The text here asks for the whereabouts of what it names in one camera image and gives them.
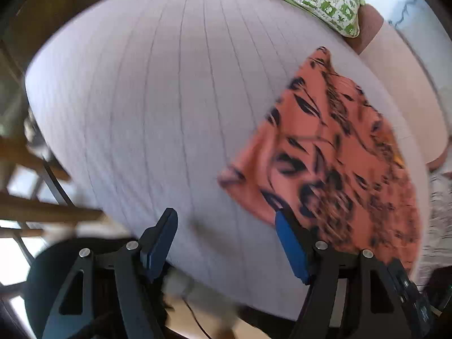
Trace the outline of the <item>orange black floral garment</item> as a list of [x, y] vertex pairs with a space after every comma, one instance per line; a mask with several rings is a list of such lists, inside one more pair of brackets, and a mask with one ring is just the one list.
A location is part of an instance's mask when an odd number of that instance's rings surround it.
[[392, 126], [325, 47], [299, 67], [220, 186], [258, 219], [287, 209], [335, 249], [412, 270], [421, 217]]

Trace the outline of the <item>wooden chair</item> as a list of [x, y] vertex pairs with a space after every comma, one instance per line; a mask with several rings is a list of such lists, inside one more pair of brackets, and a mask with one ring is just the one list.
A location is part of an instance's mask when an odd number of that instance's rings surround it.
[[107, 216], [73, 183], [21, 104], [1, 111], [1, 219], [48, 243], [100, 236], [108, 226]]

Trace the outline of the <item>pale lilac quilted mattress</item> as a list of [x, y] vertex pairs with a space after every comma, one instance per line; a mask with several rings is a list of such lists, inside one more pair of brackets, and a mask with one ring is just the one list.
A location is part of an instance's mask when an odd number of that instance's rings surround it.
[[274, 228], [217, 177], [321, 46], [392, 124], [426, 228], [427, 169], [391, 95], [340, 35], [282, 0], [102, 0], [39, 50], [25, 86], [46, 143], [109, 217], [140, 235], [174, 208], [172, 265], [294, 319], [307, 288]]

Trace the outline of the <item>pink bolster cushion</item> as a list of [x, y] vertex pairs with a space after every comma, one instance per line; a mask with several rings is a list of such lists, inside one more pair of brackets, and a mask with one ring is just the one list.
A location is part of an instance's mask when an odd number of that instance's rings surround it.
[[447, 159], [449, 133], [437, 92], [417, 56], [371, 5], [358, 9], [359, 35], [345, 41], [382, 82], [416, 138], [429, 171]]

